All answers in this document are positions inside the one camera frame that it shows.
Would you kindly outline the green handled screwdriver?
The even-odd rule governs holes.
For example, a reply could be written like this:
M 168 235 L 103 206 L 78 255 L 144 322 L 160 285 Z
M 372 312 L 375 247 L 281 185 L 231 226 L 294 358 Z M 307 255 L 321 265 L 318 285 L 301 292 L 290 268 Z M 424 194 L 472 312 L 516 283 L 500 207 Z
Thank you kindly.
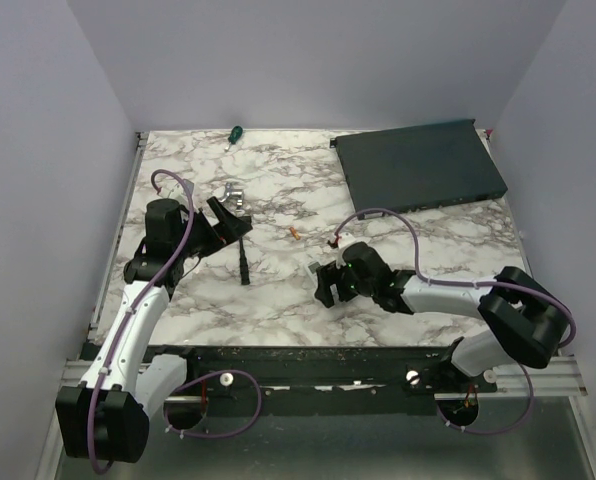
M 227 146 L 225 147 L 225 150 L 229 151 L 232 146 L 236 145 L 237 142 L 241 139 L 243 133 L 244 129 L 240 125 L 234 126 L 228 136 Z

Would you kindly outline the dark flat network switch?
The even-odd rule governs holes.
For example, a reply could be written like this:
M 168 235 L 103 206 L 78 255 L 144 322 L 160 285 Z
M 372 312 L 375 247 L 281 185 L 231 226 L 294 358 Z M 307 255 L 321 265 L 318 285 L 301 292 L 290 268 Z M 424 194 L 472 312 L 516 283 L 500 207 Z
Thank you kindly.
M 437 209 L 508 190 L 472 119 L 340 135 L 330 147 L 357 211 Z

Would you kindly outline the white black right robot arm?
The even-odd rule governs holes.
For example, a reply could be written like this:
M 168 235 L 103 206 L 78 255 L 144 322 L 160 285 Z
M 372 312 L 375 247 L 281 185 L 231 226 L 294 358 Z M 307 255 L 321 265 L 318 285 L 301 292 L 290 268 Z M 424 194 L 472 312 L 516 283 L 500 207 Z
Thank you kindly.
M 568 308 L 517 267 L 472 282 L 431 279 L 416 270 L 393 270 L 367 243 L 351 241 L 339 246 L 332 262 L 313 262 L 308 271 L 315 298 L 327 308 L 366 297 L 389 313 L 484 321 L 487 331 L 455 340 L 438 367 L 440 384 L 452 392 L 501 365 L 544 369 L 576 332 Z

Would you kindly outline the silver metal bracket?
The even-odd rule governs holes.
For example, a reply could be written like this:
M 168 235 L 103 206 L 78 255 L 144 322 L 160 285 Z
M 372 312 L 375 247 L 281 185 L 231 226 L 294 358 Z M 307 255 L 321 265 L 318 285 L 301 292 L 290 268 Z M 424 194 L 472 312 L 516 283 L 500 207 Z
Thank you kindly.
M 218 197 L 220 203 L 234 202 L 236 209 L 242 211 L 244 208 L 244 190 L 236 187 L 233 183 L 227 182 L 224 185 L 223 193 Z

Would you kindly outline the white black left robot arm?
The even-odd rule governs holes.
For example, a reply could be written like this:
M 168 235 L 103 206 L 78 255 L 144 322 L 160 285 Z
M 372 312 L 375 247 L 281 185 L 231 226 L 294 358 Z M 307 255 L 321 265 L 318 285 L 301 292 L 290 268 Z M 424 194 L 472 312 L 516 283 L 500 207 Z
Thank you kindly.
M 150 421 L 173 391 L 192 393 L 198 368 L 164 354 L 142 365 L 161 315 L 184 274 L 188 258 L 204 259 L 237 242 L 250 221 L 217 198 L 208 205 L 217 222 L 175 199 L 150 202 L 145 235 L 124 267 L 121 304 L 103 346 L 75 386 L 60 389 L 55 409 L 65 452 L 72 458 L 135 463 L 142 456 Z

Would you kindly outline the aluminium left side rail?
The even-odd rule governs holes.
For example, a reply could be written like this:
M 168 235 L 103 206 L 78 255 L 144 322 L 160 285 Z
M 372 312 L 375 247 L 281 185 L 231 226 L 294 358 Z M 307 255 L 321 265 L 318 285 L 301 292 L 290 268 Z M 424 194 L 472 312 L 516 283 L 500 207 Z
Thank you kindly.
M 139 175 L 139 170 L 140 170 L 140 166 L 142 163 L 142 159 L 144 157 L 144 152 L 145 152 L 145 149 L 147 146 L 148 137 L 149 137 L 149 131 L 140 131 L 140 132 L 136 133 L 137 145 L 136 145 L 135 155 L 134 155 L 132 165 L 131 165 L 129 182 L 128 182 L 127 187 L 124 192 L 118 222 L 117 222 L 115 232 L 112 237 L 112 244 L 111 244 L 111 249 L 110 249 L 110 252 L 109 252 L 109 255 L 107 258 L 107 262 L 106 262 L 106 266 L 105 266 L 105 270 L 104 270 L 103 282 L 102 282 L 101 288 L 99 290 L 99 293 L 97 295 L 96 303 L 93 308 L 93 313 L 92 313 L 91 319 L 90 319 L 88 327 L 87 327 L 87 334 L 86 334 L 87 341 L 92 341 L 95 339 L 96 331 L 98 330 L 98 327 L 100 324 L 100 318 L 101 318 L 102 310 L 104 307 L 105 298 L 106 298 L 107 291 L 109 288 L 109 283 L 112 278 L 115 258 L 116 258 L 118 248 L 120 245 L 122 232 L 124 229 L 124 224 L 125 224 L 125 221 L 126 221 L 126 218 L 128 215 L 128 211 L 129 211 L 129 207 L 131 204 L 131 200 L 133 197 L 133 192 L 134 192 L 135 184 L 136 184 L 136 181 L 137 181 L 137 178 Z

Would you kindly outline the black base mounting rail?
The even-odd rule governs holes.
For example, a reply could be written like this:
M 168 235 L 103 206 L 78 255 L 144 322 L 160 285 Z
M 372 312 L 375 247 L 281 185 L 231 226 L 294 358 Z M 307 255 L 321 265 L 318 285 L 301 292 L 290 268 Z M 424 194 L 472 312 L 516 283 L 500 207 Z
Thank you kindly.
M 147 348 L 144 363 L 158 355 L 178 355 L 188 379 L 235 370 L 233 386 L 217 380 L 206 386 L 211 417 L 247 417 L 254 411 L 274 416 L 407 414 L 431 416 L 436 398 L 461 399 L 494 393 L 494 381 L 438 373 L 442 347 L 261 347 L 175 346 Z

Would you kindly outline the white remote control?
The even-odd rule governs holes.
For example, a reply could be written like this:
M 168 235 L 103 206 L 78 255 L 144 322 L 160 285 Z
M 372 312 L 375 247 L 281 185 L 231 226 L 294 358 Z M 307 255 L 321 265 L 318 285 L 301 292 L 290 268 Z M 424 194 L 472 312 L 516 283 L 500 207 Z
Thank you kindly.
M 318 261 L 310 261 L 306 264 L 306 272 L 308 277 L 314 282 L 317 283 L 317 271 L 321 267 L 321 264 Z

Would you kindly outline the aluminium rail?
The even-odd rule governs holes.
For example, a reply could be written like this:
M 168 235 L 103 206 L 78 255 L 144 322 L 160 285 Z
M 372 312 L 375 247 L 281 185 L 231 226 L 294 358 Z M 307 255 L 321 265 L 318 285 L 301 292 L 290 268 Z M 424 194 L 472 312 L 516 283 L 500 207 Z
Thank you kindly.
M 61 386 L 76 386 L 89 369 L 90 361 L 67 361 L 60 380 Z M 588 395 L 581 370 L 574 355 L 557 356 L 545 369 L 526 368 L 535 397 L 584 397 Z M 523 398 L 529 393 L 527 380 L 521 368 L 504 365 L 493 369 L 494 391 L 478 388 L 478 397 Z
M 117 222 L 115 232 L 112 237 L 112 244 L 111 244 L 111 249 L 110 249 L 110 252 L 109 252 L 109 255 L 107 258 L 107 262 L 106 262 L 106 266 L 105 266 L 105 270 L 104 270 L 103 282 L 102 282 L 101 288 L 99 290 L 99 293 L 97 295 L 96 303 L 93 308 L 93 313 L 92 313 L 91 319 L 90 319 L 88 327 L 87 327 L 87 334 L 86 334 L 87 341 L 92 341 L 95 339 L 96 331 L 98 330 L 98 327 L 100 324 L 100 318 L 101 318 L 102 310 L 104 307 L 105 298 L 106 298 L 107 291 L 109 288 L 109 283 L 112 278 L 115 258 L 116 258 L 118 248 L 120 245 L 122 232 L 124 229 L 124 224 L 125 224 L 125 221 L 126 221 L 126 218 L 128 215 L 128 211 L 129 211 L 129 207 L 131 204 L 131 200 L 133 197 L 133 192 L 134 192 L 135 184 L 136 184 L 136 181 L 137 181 L 137 178 L 139 175 L 139 170 L 140 170 L 140 166 L 142 163 L 142 159 L 144 157 L 144 152 L 145 152 L 145 149 L 147 146 L 148 137 L 149 137 L 149 131 L 140 131 L 140 132 L 136 133 L 137 145 L 136 145 L 135 155 L 134 155 L 132 165 L 131 165 L 129 182 L 128 182 L 127 187 L 124 192 L 118 222 Z

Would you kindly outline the aluminium front rail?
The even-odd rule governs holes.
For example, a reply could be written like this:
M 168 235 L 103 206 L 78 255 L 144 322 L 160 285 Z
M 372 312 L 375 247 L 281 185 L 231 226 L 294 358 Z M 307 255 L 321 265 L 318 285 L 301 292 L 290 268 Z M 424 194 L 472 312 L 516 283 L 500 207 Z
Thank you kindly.
M 60 380 L 61 386 L 76 386 L 89 369 L 90 361 L 67 361 Z M 545 369 L 526 368 L 535 397 L 584 397 L 588 395 L 581 370 L 574 355 L 557 356 Z M 529 393 L 527 380 L 521 368 L 504 365 L 493 369 L 494 391 L 478 388 L 478 397 L 523 398 Z

